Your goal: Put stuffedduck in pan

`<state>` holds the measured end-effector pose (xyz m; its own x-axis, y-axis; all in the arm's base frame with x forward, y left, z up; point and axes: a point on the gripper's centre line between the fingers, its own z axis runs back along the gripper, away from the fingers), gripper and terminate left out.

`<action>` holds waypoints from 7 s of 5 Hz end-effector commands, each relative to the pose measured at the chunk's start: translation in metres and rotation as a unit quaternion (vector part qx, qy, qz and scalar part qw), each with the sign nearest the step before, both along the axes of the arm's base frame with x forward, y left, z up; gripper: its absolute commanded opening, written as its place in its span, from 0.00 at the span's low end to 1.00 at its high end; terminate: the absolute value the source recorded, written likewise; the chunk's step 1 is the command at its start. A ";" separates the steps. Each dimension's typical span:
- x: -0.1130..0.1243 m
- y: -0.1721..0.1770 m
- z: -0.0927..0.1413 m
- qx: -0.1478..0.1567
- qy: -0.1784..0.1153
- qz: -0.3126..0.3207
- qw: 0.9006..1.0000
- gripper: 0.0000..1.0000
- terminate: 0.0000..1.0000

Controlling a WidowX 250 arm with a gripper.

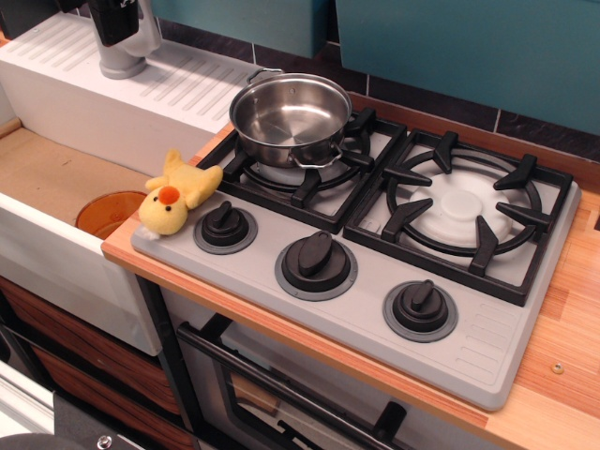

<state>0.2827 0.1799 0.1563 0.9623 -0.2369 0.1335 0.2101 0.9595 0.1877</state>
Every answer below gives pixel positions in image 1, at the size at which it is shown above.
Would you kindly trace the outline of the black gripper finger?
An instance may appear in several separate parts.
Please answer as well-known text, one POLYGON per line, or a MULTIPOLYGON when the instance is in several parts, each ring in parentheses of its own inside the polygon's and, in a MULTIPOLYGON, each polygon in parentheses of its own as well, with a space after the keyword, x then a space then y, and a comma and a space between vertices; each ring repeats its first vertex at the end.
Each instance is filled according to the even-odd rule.
POLYGON ((89 0, 88 6, 101 43, 111 47, 139 31, 137 0, 89 0))

